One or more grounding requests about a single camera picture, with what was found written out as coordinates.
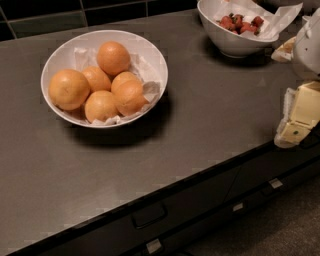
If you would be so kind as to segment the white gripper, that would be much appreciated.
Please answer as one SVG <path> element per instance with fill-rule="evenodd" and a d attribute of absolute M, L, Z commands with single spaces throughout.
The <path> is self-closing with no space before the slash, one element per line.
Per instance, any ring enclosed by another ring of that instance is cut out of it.
<path fill-rule="evenodd" d="M 277 62 L 291 62 L 298 75 L 320 74 L 320 8 L 306 21 L 296 37 L 279 46 L 271 55 Z M 274 143 L 280 148 L 299 145 L 320 122 L 320 82 L 311 81 L 284 96 L 283 118 Z"/>

